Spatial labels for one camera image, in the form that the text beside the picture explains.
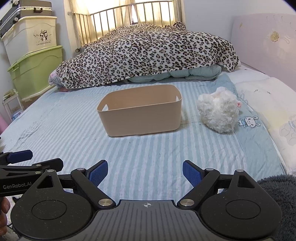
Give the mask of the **person's left hand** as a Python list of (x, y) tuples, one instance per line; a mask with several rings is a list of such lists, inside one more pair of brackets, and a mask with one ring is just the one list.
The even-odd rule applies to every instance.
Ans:
[(1, 216), (0, 216), (0, 236), (3, 236), (7, 232), (7, 214), (8, 211), (10, 210), (10, 202), (9, 200), (4, 197), (3, 200), (1, 201)]

